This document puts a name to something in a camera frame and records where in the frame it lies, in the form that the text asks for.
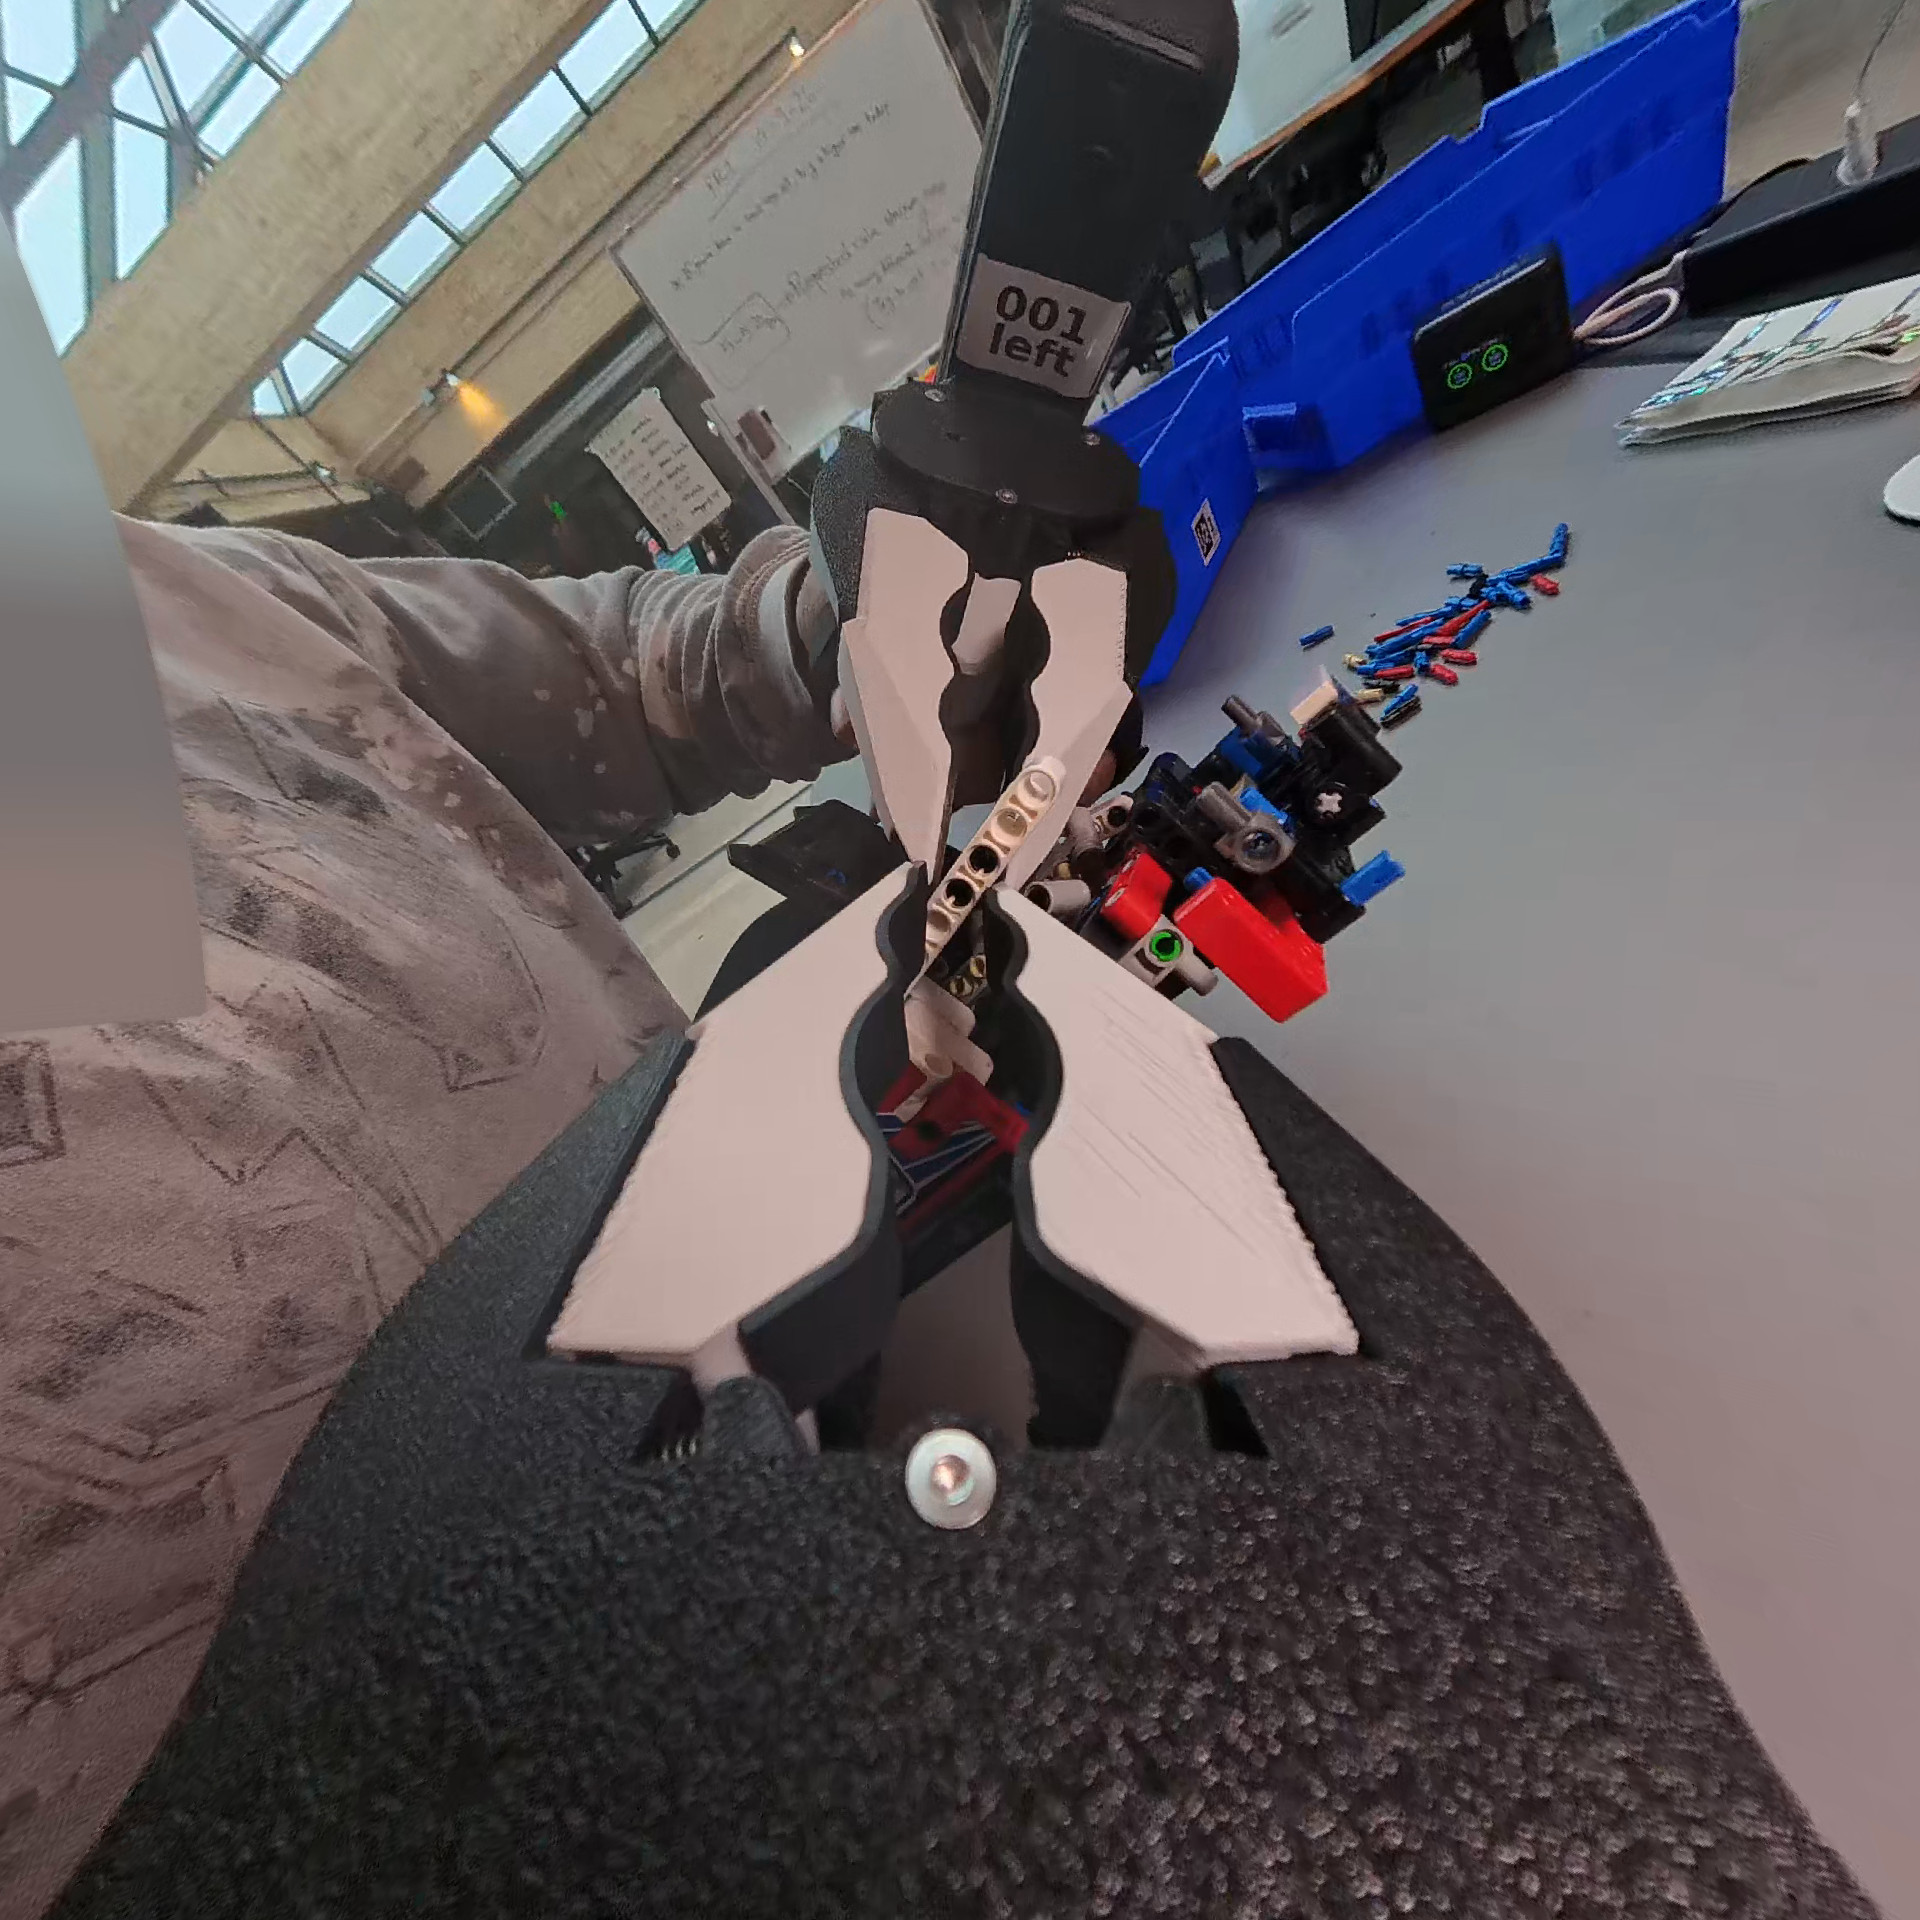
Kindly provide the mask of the person's torso in grey sweatshirt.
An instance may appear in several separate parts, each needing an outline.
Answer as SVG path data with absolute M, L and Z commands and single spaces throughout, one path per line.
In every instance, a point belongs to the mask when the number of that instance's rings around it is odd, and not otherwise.
M 551 834 L 662 801 L 635 574 L 127 557 L 208 1004 L 4 1041 L 4 1916 L 143 1768 L 384 1314 L 670 1021 Z

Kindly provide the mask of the person's left forearm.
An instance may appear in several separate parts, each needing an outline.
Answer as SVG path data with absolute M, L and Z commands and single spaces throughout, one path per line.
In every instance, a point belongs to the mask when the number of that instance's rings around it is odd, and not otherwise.
M 206 861 L 292 856 L 404 914 L 594 914 L 572 850 L 810 778 L 832 612 L 803 534 L 725 574 L 487 560 L 116 514 Z

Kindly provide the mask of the long blue plastic bin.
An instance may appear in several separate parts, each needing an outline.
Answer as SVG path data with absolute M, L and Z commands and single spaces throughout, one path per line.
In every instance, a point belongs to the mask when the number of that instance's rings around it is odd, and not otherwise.
M 1268 270 L 1202 332 L 1222 357 L 1207 466 L 1255 488 L 1420 423 L 1410 333 L 1543 249 L 1568 298 L 1620 282 L 1720 200 L 1739 4 L 1679 4 L 1485 108 Z

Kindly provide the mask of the toy brick race car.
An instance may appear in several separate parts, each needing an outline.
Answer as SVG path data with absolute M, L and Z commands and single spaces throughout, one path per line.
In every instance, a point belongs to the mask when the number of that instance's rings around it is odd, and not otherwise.
M 1023 898 L 1166 999 L 1229 980 L 1271 1021 L 1328 991 L 1325 946 L 1397 877 L 1354 846 L 1382 823 L 1402 762 L 1378 717 L 1420 708 L 1410 684 L 1322 686 L 1291 717 L 1229 697 L 1227 732 L 1188 761 L 1164 752 L 1138 782 L 1078 809 Z M 910 1066 L 879 1105 L 893 1158 L 903 1293 L 936 1279 L 1012 1213 L 1015 1152 L 1032 1097 L 1007 1070 Z

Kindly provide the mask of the black flat box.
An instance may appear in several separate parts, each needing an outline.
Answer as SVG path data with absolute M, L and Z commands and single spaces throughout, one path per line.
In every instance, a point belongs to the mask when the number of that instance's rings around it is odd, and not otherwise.
M 1918 158 L 1887 160 L 1864 183 L 1803 160 L 1748 184 L 1684 247 L 1691 319 L 1758 312 L 1767 301 L 1854 293 L 1918 264 Z

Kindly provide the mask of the whiteboard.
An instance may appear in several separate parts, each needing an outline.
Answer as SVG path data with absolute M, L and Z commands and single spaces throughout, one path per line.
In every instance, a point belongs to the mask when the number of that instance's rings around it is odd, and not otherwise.
M 768 473 L 933 364 L 980 133 L 920 1 L 855 6 L 613 247 Z

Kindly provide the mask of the open blue plastic bin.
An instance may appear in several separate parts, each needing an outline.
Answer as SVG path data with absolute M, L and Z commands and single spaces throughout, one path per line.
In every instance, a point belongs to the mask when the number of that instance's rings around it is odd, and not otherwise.
M 1261 486 L 1311 449 L 1317 413 L 1286 396 L 1246 397 L 1229 348 L 1213 345 L 1098 428 L 1135 458 L 1141 501 L 1158 514 L 1175 566 L 1173 610 L 1138 676 L 1155 687 L 1181 658 Z

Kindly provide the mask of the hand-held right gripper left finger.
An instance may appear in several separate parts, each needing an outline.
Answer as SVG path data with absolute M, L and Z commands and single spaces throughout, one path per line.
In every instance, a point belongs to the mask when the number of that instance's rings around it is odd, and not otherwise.
M 879 1100 L 908 1066 L 920 872 L 893 868 L 688 1031 L 547 1354 L 755 1378 L 821 1449 L 872 1439 L 903 1301 Z

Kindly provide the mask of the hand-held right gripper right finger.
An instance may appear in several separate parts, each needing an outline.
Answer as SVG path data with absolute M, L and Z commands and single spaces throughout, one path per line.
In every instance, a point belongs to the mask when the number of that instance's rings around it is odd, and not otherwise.
M 1175 1378 L 1350 1358 L 1360 1333 L 1213 1036 L 1035 902 L 996 893 L 1015 1084 L 1012 1309 L 1032 1445 L 1099 1445 L 1138 1337 Z

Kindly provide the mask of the black power bank with display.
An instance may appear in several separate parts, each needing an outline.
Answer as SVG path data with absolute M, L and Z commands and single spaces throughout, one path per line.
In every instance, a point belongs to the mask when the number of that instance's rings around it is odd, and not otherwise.
M 1422 416 L 1434 433 L 1552 383 L 1574 358 L 1568 277 L 1556 244 L 1474 282 L 1408 337 Z

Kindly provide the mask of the grey desk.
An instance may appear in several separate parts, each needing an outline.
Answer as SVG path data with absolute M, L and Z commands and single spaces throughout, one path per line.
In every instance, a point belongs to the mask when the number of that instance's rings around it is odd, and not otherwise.
M 1584 368 L 1256 501 L 1149 742 L 1202 752 L 1446 566 L 1540 557 L 1394 733 L 1406 877 L 1246 1036 L 1515 1293 L 1770 1754 L 1915 1916 L 1915 400 L 1622 448 Z

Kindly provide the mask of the stack of paper booklets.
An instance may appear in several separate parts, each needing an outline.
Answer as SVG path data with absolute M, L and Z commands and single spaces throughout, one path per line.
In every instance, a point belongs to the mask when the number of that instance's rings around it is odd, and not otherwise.
M 1918 277 L 1739 319 L 1627 413 L 1624 448 L 1906 400 L 1918 389 Z

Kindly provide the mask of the white brick beam with holes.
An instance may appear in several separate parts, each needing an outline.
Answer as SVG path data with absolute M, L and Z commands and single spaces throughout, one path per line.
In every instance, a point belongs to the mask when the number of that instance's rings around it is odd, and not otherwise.
M 1064 762 L 1039 753 L 999 792 L 983 825 L 930 884 L 920 974 L 934 967 L 990 888 L 1023 888 L 1060 841 L 1075 792 Z

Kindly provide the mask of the paper flip chart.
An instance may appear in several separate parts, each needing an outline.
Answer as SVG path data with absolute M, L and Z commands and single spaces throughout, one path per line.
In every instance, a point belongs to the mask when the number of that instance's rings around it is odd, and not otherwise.
M 659 389 L 643 389 L 588 441 L 653 536 L 680 551 L 731 508 L 731 493 L 709 466 Z

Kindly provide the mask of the pile of small brick pins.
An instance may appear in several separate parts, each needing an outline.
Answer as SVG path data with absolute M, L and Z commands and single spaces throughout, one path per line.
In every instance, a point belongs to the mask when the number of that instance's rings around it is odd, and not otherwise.
M 1332 711 L 1355 708 L 1362 721 L 1402 728 L 1424 711 L 1431 687 L 1453 687 L 1476 670 L 1485 632 L 1501 615 L 1522 616 L 1562 591 L 1572 525 L 1559 520 L 1543 551 L 1525 561 L 1482 566 L 1452 561 L 1452 594 L 1374 632 L 1334 662 L 1334 674 L 1290 711 L 1298 733 Z

